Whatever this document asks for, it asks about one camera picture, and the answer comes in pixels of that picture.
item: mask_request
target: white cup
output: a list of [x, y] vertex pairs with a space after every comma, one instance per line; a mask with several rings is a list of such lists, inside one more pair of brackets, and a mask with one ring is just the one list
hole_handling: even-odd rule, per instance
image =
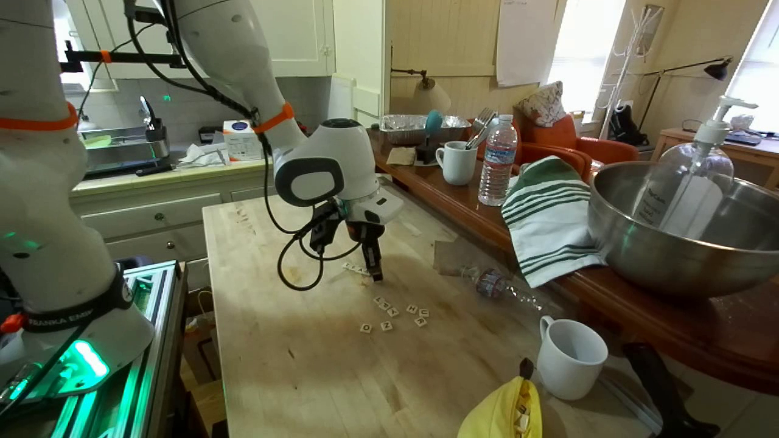
[[535, 364], [540, 385], [557, 399], [587, 398], [609, 358], [607, 340], [571, 320], [543, 317], [537, 330], [540, 350]]
[[478, 148], [469, 142], [446, 142], [436, 148], [444, 180], [451, 186], [468, 186], [478, 168]]

